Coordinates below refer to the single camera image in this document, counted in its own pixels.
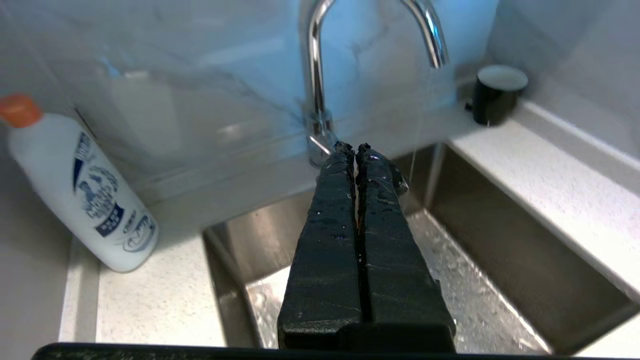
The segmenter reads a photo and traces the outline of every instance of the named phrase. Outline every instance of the wall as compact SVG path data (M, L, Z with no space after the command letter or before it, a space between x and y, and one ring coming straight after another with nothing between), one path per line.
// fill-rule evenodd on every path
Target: wall
M634 0L502 0L488 54L529 74L527 98L638 159L638 13Z
M0 4L0 95L29 92L67 112L55 84L19 39ZM9 157L6 130L0 126L0 351L4 359L30 359L38 347L58 340L71 234Z
M173 179L179 193L199 185L194 169L213 181L305 151L313 0L0 2L139 191ZM496 5L435 1L452 60L435 72L400 1L337 1L323 54L338 135L452 101Z

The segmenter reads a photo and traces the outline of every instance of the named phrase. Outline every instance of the orange cap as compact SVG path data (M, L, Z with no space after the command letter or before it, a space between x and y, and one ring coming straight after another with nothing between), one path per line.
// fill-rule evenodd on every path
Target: orange cap
M0 117L13 127L28 127L42 118L42 111L27 95L13 94L0 99Z

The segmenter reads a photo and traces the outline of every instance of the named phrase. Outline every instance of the bottle label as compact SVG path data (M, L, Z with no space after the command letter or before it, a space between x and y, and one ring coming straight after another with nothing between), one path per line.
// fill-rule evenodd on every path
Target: bottle label
M153 239L156 225L140 202L131 199L135 195L120 176L109 168L108 160L95 150L91 138L81 133L73 166L76 199L103 238L127 252L143 251ZM123 194L123 187L128 193Z

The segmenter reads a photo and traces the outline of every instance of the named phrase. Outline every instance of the countertop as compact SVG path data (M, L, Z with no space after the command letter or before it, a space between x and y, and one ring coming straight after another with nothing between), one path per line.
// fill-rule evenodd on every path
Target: countertop
M415 122L389 124L342 140L356 145L369 142L390 157L449 142L509 196L556 229L575 251L622 279L619 285L637 300L640 197L521 125L518 112L514 117L487 129L456 106L430 112ZM150 207L161 230L157 249L129 274L101 268L95 341L225 346L202 231L309 190L316 175L307 155L301 154ZM79 269L75 266L70 271L70 281L90 278L79 276ZM63 341L79 338L79 288L68 286ZM640 357L640 345L629 340L637 335L640 316L580 355Z

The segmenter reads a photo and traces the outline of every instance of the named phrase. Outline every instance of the faucet spout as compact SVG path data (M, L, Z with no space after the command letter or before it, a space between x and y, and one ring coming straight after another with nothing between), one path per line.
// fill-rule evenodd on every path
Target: faucet spout
M448 62L447 46L442 34L440 19L429 0L402 0L409 9L422 33L424 45L427 48L429 62L433 68L439 69ZM313 112L307 117L307 144L311 157L311 164L322 165L323 159L328 157L325 151L318 151L318 138L328 138L333 141L335 135L332 128L331 112L324 105L324 81L322 68L321 39L322 23L335 0L318 0L311 15L308 31L308 59L310 84L313 95Z

